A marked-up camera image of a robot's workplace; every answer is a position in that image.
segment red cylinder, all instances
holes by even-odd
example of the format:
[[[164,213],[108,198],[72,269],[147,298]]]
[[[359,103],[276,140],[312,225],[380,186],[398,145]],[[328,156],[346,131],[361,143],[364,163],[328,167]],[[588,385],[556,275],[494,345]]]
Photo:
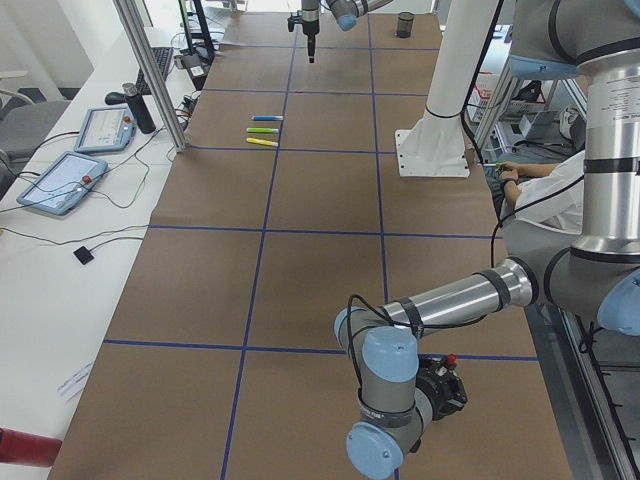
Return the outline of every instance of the red cylinder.
[[[30,433],[0,428],[0,462],[50,467],[58,456],[62,441]]]

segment white desk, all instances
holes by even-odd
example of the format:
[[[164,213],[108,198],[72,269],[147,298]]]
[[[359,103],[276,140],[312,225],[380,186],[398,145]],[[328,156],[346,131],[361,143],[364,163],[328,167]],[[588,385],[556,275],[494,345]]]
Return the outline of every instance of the white desk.
[[[152,45],[168,46],[172,32],[149,29],[148,36]],[[50,135],[78,130],[87,109],[103,106],[105,94],[121,91],[122,83],[135,81],[137,71],[129,42],[122,34]],[[167,87],[174,105],[193,91],[184,70],[174,69]],[[155,103],[151,97],[145,99],[160,127],[162,119]],[[120,163],[148,139],[148,135],[137,131],[124,152],[103,158],[110,164]],[[52,141],[34,155],[25,170],[43,171],[74,144],[75,137]],[[171,167],[166,157],[171,146],[168,133],[162,131],[139,154],[151,172],[142,194],[126,210],[90,194],[65,217],[51,218],[21,209],[0,213],[0,226],[64,241],[129,225],[146,225]],[[95,188],[126,204],[144,172],[145,168],[132,159],[105,176]],[[27,186],[25,181],[16,180],[0,202],[0,210],[17,205],[16,197]],[[50,246],[8,232],[0,235],[1,427],[64,438],[80,395],[65,403],[56,389],[95,359],[141,242],[122,240],[105,245],[96,250],[95,260],[84,266],[72,252],[80,245],[91,248],[117,236],[143,236],[145,231],[133,230],[66,246]],[[44,479],[48,473],[49,469],[0,464],[0,480]]]

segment black mouse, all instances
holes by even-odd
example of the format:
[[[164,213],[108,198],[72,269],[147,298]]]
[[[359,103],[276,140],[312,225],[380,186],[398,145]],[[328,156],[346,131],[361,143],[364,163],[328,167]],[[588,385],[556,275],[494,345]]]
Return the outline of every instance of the black mouse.
[[[107,105],[118,105],[124,103],[124,93],[122,92],[109,92],[104,97],[104,103]]]

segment black cup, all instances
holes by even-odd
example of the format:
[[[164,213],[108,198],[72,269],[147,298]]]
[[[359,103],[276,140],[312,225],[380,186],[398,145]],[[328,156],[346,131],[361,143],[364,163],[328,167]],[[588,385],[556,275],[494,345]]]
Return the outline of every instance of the black cup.
[[[396,36],[399,38],[409,38],[411,36],[411,28],[413,28],[413,19],[415,15],[411,12],[402,12],[398,14],[398,28]]]

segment black bottle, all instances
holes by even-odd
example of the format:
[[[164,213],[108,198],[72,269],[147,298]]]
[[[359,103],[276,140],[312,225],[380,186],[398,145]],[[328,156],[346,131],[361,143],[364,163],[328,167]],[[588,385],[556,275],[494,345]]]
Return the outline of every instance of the black bottle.
[[[133,83],[125,83],[122,88],[124,89],[124,100],[127,102],[133,118],[136,119],[140,131],[142,133],[154,132],[156,126],[153,123],[153,118],[151,118],[147,104],[144,103],[144,98],[136,90],[136,86]]]

